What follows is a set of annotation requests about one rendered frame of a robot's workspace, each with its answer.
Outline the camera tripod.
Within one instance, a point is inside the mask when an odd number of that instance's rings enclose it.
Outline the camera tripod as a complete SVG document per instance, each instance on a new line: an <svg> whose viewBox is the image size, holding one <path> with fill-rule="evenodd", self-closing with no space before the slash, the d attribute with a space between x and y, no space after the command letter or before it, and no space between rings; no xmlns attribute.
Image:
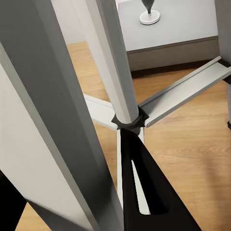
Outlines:
<svg viewBox="0 0 231 231"><path fill-rule="evenodd" d="M215 0L220 56L140 104L115 1L71 0L109 103L82 93L51 0L0 0L0 170L52 231L124 231L122 128L145 145L144 127L224 80L231 129L231 0ZM93 122L117 131L117 191Z"/></svg>

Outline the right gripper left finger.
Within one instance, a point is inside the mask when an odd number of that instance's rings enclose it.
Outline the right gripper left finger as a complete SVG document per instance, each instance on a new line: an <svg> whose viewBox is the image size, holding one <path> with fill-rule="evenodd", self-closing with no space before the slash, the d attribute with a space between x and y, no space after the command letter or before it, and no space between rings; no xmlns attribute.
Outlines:
<svg viewBox="0 0 231 231"><path fill-rule="evenodd" d="M0 170L0 231L15 231L27 200Z"/></svg>

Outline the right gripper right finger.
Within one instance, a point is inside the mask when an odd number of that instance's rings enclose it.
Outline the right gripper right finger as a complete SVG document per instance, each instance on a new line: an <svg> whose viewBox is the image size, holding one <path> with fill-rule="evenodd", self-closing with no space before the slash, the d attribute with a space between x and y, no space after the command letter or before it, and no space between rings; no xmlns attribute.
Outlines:
<svg viewBox="0 0 231 231"><path fill-rule="evenodd" d="M121 129L124 231L202 231L139 136ZM132 160L150 210L140 212Z"/></svg>

